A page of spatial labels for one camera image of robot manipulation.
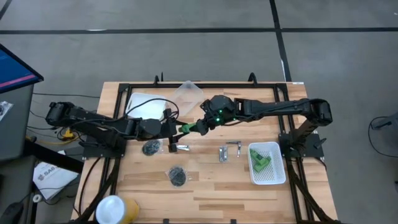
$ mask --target green object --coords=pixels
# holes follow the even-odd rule
[[[250,149],[250,157],[255,160],[256,164],[263,165],[267,162],[266,158],[262,157],[255,150]]]
[[[256,164],[256,165],[253,166],[253,169],[254,169],[256,172],[262,171],[264,168],[266,168],[266,167],[269,165],[269,163],[270,163],[270,161],[271,161],[271,157],[267,156],[267,157],[264,158],[264,159],[265,159],[266,161],[265,161],[265,163],[263,163],[262,165]]]
[[[181,128],[178,129],[178,131],[182,133],[189,133],[191,132],[189,129],[191,127],[194,127],[195,125],[196,123],[184,124],[183,126],[181,126]]]

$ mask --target black metal frame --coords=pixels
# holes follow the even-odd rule
[[[116,98],[116,104],[115,104],[115,108],[114,108],[113,118],[118,117],[119,110],[121,107],[121,98],[125,91],[127,92],[127,97],[126,97],[126,102],[125,102],[125,107],[126,107],[128,101],[129,101],[128,96],[131,95],[132,90],[134,88],[178,88],[180,86],[179,83],[159,83],[160,81],[163,81],[163,80],[164,80],[164,78],[163,78],[163,74],[162,74],[160,80],[159,80],[158,76],[155,76],[155,80],[153,83],[135,83],[135,84],[122,83],[122,84],[119,84],[118,96]],[[283,93],[284,101],[289,101],[289,93],[287,90],[286,83],[258,83],[257,78],[256,78],[255,74],[253,74],[253,73],[250,74],[248,82],[252,82],[252,83],[196,83],[196,86],[199,88],[269,88],[269,89],[273,90],[274,98],[275,98],[276,102],[280,101],[279,91],[281,91]],[[293,117],[291,115],[288,116],[288,120],[289,120],[290,130],[295,129]],[[278,116],[278,121],[279,121],[280,133],[285,134],[286,129],[285,129],[283,116]],[[282,153],[284,154],[285,161],[286,161],[286,164],[288,167],[287,173],[288,173],[288,177],[289,177],[290,190],[292,193],[292,200],[293,200],[296,221],[297,221],[297,223],[314,222],[315,219],[313,216],[312,207],[315,207],[314,209],[316,209],[316,211],[318,211],[319,213],[322,213],[323,211],[319,208],[319,206],[316,205],[316,202],[311,197],[311,195],[308,193],[307,181],[305,178],[305,171],[304,171],[302,158],[295,156],[296,162],[297,162],[297,168],[298,168],[298,176],[299,176],[299,180],[298,180],[297,174],[295,173],[295,171],[293,169],[293,164],[292,164],[292,160],[291,160],[292,156],[290,155],[289,150],[282,149]],[[104,166],[103,166],[102,176],[101,176],[100,189],[103,187],[103,185],[106,181],[108,171],[109,171],[109,162],[110,162],[110,158],[106,158],[105,162],[104,162]],[[114,163],[117,167],[119,167],[120,162],[121,162],[120,159],[115,159]],[[302,183],[302,185],[298,186],[296,184],[297,181],[300,181]],[[117,185],[117,178],[111,185],[111,191],[110,191],[111,195],[116,193],[116,185]],[[302,219],[302,214],[300,211],[300,204],[299,204],[299,197],[297,194],[296,187],[298,187],[299,190],[303,193],[308,220]]]
[[[55,165],[62,169],[81,174],[84,163],[74,158],[59,154],[39,144],[25,140],[23,156],[34,156],[36,159]]]

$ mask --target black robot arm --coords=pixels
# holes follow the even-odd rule
[[[118,152],[111,157],[124,153],[126,140],[148,141],[151,139],[169,139],[169,151],[177,152],[175,143],[189,132],[205,135],[217,126],[234,126],[242,122],[257,121],[265,116],[301,114],[306,122],[292,133],[293,141],[302,144],[305,138],[318,126],[326,126],[333,120],[330,106],[321,99],[301,99],[277,103],[262,103],[258,100],[235,98],[232,101],[224,95],[216,95],[204,101],[200,108],[204,118],[196,123],[186,124],[171,117],[171,110],[164,111],[163,121],[158,119],[127,118],[113,119],[93,113],[72,103],[51,103],[46,122],[56,127],[71,127],[96,139],[94,147],[102,147]],[[177,125],[182,125],[177,134]]]
[[[319,126],[330,124],[330,105],[326,100],[301,99],[277,103],[262,103],[258,100],[235,98],[232,101],[224,95],[214,96],[211,100],[204,101],[200,108],[205,112],[205,117],[195,124],[186,124],[179,131],[183,133],[198,132],[207,134],[217,126],[233,126],[242,122],[257,121],[265,116],[300,114],[307,118],[302,128],[298,129],[296,140],[303,139]]]

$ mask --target computer monitor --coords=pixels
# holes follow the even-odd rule
[[[0,93],[43,80],[43,76],[0,44]]]

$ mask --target wooden table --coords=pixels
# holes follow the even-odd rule
[[[98,105],[99,114],[112,117],[119,84],[104,83]],[[290,100],[307,97],[302,83],[288,83],[287,87]],[[174,89],[141,88],[133,91],[168,97]],[[214,95],[226,95],[230,98],[274,101],[273,91],[266,88],[205,88],[203,92],[209,99]],[[196,106],[179,120],[191,123],[202,117],[202,110]],[[298,127],[305,118],[294,116],[294,121]],[[206,136],[189,134],[181,138],[180,144],[189,145],[190,152],[169,154],[168,140],[164,140],[164,153],[153,156],[143,155],[143,142],[129,141],[126,155],[121,161],[116,193],[138,202],[141,211],[137,223],[162,223],[164,218],[169,218],[171,223],[229,223],[231,219],[237,219],[238,223],[295,223],[288,178],[286,183],[280,185],[254,185],[250,180],[248,145],[252,142],[277,141],[279,132],[277,117],[266,117],[233,128],[217,127]],[[232,140],[242,141],[241,157],[236,157],[237,146],[230,145],[228,162],[222,164],[219,162],[218,148]],[[82,180],[94,161],[85,161]],[[97,163],[89,176],[82,210],[98,192],[103,161]],[[304,159],[303,163],[310,193],[326,214],[337,219],[325,168],[315,159]],[[174,165],[183,166],[192,178],[179,188],[174,187],[165,174]],[[83,181],[78,189],[76,207],[82,185]],[[300,191],[297,192],[302,216],[306,219],[303,198]]]

